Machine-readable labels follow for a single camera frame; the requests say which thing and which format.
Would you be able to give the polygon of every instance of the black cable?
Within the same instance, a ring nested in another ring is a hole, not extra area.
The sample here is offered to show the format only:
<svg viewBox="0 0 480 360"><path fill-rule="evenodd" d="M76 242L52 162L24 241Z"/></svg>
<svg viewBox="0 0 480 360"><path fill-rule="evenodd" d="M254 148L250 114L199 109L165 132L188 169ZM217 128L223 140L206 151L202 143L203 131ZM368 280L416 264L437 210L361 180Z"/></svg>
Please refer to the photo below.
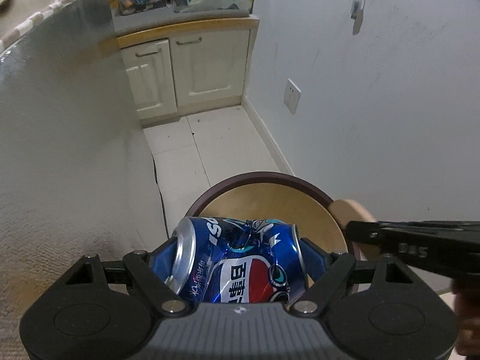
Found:
<svg viewBox="0 0 480 360"><path fill-rule="evenodd" d="M155 183L157 183L158 192L160 193L160 200L162 200L163 221L165 223L166 238L170 239L169 227L167 225L167 216L165 214L165 203L163 202L162 191L160 190L160 186L158 185L157 165L155 164L155 158L153 156L152 156L152 159L153 159L153 171L155 173Z"/></svg>

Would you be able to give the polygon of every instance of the electrical outlet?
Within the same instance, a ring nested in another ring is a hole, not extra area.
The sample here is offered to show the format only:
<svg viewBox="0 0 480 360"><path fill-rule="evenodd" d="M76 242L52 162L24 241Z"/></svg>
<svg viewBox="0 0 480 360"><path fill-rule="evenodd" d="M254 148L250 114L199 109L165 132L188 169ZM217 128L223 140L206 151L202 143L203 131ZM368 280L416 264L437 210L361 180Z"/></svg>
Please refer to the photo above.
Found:
<svg viewBox="0 0 480 360"><path fill-rule="evenodd" d="M285 94L283 95L283 103L292 112L292 115L297 111L299 105L300 95L302 91L295 83L289 79L286 83Z"/></svg>
<svg viewBox="0 0 480 360"><path fill-rule="evenodd" d="M362 0L353 0L352 9L350 10L351 18L356 19L361 9L362 9Z"/></svg>

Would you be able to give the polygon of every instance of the human hand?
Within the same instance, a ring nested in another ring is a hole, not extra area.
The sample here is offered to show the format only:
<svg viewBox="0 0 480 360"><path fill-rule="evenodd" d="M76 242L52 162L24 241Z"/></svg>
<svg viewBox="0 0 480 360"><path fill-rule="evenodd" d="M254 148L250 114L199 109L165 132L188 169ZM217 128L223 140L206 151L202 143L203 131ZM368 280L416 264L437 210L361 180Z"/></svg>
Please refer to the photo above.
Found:
<svg viewBox="0 0 480 360"><path fill-rule="evenodd" d="M457 352L462 356L480 355L480 283L454 280L452 292L456 295L454 311L460 327Z"/></svg>

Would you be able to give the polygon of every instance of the blue can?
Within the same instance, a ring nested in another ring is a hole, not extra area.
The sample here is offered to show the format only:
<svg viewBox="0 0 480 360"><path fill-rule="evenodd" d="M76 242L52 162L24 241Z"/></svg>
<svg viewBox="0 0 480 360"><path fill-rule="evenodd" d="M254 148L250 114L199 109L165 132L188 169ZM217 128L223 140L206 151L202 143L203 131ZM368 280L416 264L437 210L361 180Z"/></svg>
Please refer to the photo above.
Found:
<svg viewBox="0 0 480 360"><path fill-rule="evenodd" d="M307 276L295 225L278 220L183 218L166 283L192 306L201 302L293 303Z"/></svg>

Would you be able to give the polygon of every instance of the cabinet door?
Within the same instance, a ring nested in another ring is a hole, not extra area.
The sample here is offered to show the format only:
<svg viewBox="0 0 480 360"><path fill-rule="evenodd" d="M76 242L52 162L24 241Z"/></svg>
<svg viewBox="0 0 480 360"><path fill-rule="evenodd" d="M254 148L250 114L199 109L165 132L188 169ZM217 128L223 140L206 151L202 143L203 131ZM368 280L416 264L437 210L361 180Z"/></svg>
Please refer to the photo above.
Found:
<svg viewBox="0 0 480 360"><path fill-rule="evenodd" d="M170 38L179 106L241 96L250 31Z"/></svg>
<svg viewBox="0 0 480 360"><path fill-rule="evenodd" d="M177 111L168 40L121 51L140 119Z"/></svg>

